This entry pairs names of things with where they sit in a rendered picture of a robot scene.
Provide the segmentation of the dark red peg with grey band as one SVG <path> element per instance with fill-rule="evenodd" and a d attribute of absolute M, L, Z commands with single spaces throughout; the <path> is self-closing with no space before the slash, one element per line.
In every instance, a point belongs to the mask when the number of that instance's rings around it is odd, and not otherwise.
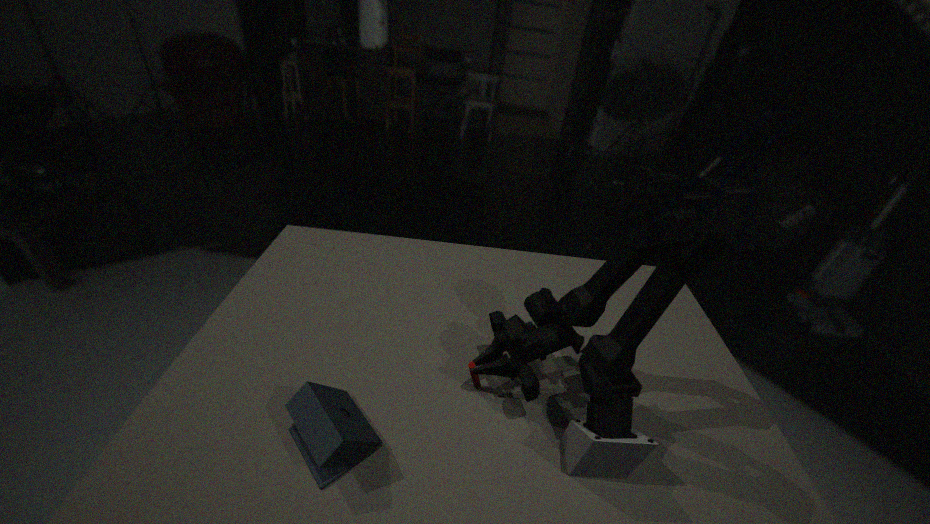
<path fill-rule="evenodd" d="M 481 383 L 480 383 L 480 380 L 479 380 L 479 376 L 478 376 L 478 374 L 474 374 L 474 372 L 473 372 L 473 370 L 476 368 L 475 362 L 473 362 L 473 361 L 469 362 L 469 363 L 468 363 L 468 367 L 469 367 L 469 370 L 470 370 L 470 374 L 471 374 L 471 377 L 472 377 L 472 380 L 473 380 L 474 387 L 475 387 L 476 389 L 479 389 L 479 388 L 481 387 Z"/>

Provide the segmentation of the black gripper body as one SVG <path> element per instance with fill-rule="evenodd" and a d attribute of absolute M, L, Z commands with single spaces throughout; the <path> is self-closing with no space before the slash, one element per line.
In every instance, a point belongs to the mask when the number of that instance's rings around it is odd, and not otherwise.
<path fill-rule="evenodd" d="M 541 344 L 530 353 L 521 353 L 519 349 L 521 347 L 512 343 L 506 328 L 503 327 L 503 323 L 507 321 L 503 313 L 500 311 L 495 311 L 490 313 L 489 317 L 493 333 L 497 333 L 502 344 L 503 352 L 508 351 L 511 357 L 510 360 L 513 365 L 514 378 L 519 376 L 522 381 L 520 388 L 526 401 L 530 402 L 535 400 L 540 394 L 539 380 L 534 374 L 531 366 L 527 366 L 527 363 L 538 358 L 543 361 L 546 359 L 546 355 L 551 354 L 551 345 L 546 333 L 542 330 L 542 328 L 537 328 L 534 325 L 535 328 L 531 329 L 531 331 L 536 336 L 538 334 L 540 335 L 542 339 L 542 341 L 540 341 Z"/>

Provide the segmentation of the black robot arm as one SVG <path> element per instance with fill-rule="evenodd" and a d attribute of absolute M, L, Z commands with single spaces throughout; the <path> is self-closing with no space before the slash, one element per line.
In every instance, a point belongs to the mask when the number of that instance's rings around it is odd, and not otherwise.
<path fill-rule="evenodd" d="M 636 350 L 690 277 L 706 269 L 725 251 L 729 239 L 722 225 L 697 213 L 639 226 L 584 285 L 558 302 L 542 288 L 526 298 L 524 306 L 537 327 L 546 333 L 553 352 L 572 346 L 583 386 L 590 395 L 588 430 L 607 439 L 633 438 L 633 398 L 642 384 L 632 372 Z M 605 311 L 606 302 L 654 253 L 660 261 L 645 285 L 609 335 L 584 337 L 572 326 L 591 327 Z M 514 315 L 503 323 L 521 353 L 530 353 L 542 341 L 532 333 L 532 322 Z M 540 340 L 539 340 L 540 339 Z M 612 384 L 612 385 L 611 385 Z"/>

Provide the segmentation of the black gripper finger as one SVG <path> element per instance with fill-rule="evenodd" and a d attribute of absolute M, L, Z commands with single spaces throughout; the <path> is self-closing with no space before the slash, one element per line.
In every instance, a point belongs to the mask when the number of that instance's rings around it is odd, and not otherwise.
<path fill-rule="evenodd" d="M 502 344 L 497 333 L 494 337 L 492 344 L 473 360 L 476 366 L 498 360 L 503 356 Z"/>
<path fill-rule="evenodd" d="M 500 359 L 481 365 L 473 370 L 474 374 L 497 375 L 509 377 L 514 381 L 512 362 L 507 353 Z"/>

